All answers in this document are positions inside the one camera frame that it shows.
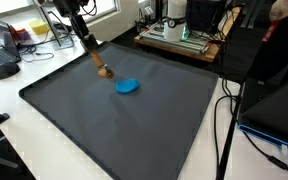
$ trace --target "electronic device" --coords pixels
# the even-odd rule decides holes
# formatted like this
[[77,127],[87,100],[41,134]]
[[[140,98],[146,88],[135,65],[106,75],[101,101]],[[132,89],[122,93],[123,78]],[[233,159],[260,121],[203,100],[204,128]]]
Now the electronic device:
[[278,86],[275,84],[247,77],[242,86],[241,97],[243,101],[241,102],[239,112],[246,112],[277,88]]
[[164,38],[167,41],[180,41],[186,29],[186,0],[169,0],[168,13],[164,22]]
[[20,71],[20,67],[14,62],[0,65],[0,80],[9,78]]
[[21,60],[9,25],[2,21],[0,21],[0,44],[0,65],[7,62],[17,63]]
[[288,147],[288,82],[249,108],[238,122],[241,131]]
[[225,12],[226,0],[187,0],[186,23],[189,30],[215,34]]

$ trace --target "white device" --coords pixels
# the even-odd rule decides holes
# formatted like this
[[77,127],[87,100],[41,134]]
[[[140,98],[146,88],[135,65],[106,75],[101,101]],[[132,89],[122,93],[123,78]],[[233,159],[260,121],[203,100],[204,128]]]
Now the white device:
[[180,41],[186,29],[187,0],[169,0],[167,20],[164,23],[164,38],[167,41]]

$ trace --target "desk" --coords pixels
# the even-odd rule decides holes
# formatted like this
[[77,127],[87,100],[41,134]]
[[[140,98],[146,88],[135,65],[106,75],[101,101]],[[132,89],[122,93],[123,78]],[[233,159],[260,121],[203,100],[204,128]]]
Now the desk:
[[[279,148],[258,138],[250,137],[265,153],[281,159],[281,150]],[[288,172],[269,162],[251,145],[240,130],[235,129],[225,179],[288,180]]]
[[[0,129],[37,180],[111,179],[59,129],[18,95],[23,87],[83,54],[80,43],[77,41],[75,45],[74,48],[53,52],[55,57],[50,61],[30,64],[20,62],[22,70],[17,75],[0,81],[0,112],[11,116],[0,125]],[[49,51],[47,44],[39,47],[38,51],[40,49]],[[233,94],[238,93],[238,84],[229,82],[228,86]],[[215,178],[213,111],[217,99],[223,95],[220,79],[179,179]],[[221,117],[218,122],[218,141],[222,153],[231,122],[228,99],[220,103],[218,116]]]
[[[228,17],[228,20],[225,22],[225,24],[223,26],[223,33],[225,36],[228,35],[231,28],[233,27],[233,24],[234,24],[234,22],[238,16],[238,14],[240,13],[240,8],[234,8],[232,12],[233,12],[233,14],[231,14]],[[217,45],[212,45],[206,51],[205,54],[200,54],[198,52],[194,53],[194,52],[191,52],[191,51],[188,51],[185,49],[170,47],[167,44],[161,44],[161,43],[154,42],[154,41],[147,41],[145,39],[142,39],[140,36],[135,37],[134,41],[138,44],[158,48],[158,49],[161,49],[164,51],[184,55],[187,57],[191,57],[194,59],[199,59],[199,60],[207,61],[207,62],[213,62],[214,59],[217,57],[218,53],[220,52],[220,49]]]

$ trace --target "computer mouse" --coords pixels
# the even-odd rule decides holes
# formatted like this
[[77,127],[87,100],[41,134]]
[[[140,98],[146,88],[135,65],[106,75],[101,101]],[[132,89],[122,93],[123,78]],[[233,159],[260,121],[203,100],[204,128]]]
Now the computer mouse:
[[14,62],[7,62],[0,65],[0,80],[13,76],[20,71],[20,67]]

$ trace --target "computer screen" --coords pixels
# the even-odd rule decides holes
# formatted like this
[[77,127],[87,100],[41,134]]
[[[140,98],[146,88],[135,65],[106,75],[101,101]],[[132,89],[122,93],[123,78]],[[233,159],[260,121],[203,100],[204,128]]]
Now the computer screen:
[[0,21],[0,44],[9,53],[17,57],[20,56],[8,24],[2,21]]

